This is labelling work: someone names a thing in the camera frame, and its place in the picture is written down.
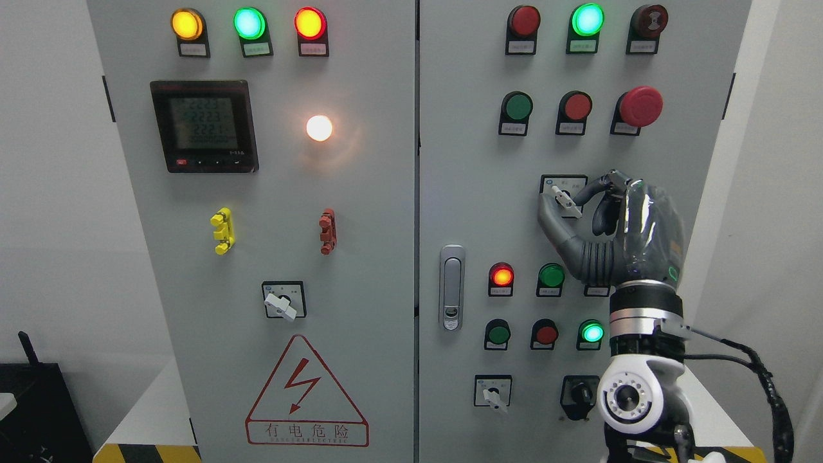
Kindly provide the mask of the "gray robotic hand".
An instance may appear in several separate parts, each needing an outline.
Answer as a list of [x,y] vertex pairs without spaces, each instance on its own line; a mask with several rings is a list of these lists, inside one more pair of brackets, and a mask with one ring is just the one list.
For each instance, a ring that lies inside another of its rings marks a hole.
[[685,238],[683,222],[663,188],[609,170],[582,188],[574,205],[603,197],[593,214],[593,234],[609,241],[581,238],[561,217],[559,203],[540,194],[538,223],[568,273],[582,284],[618,287],[653,280],[676,291],[681,278]]

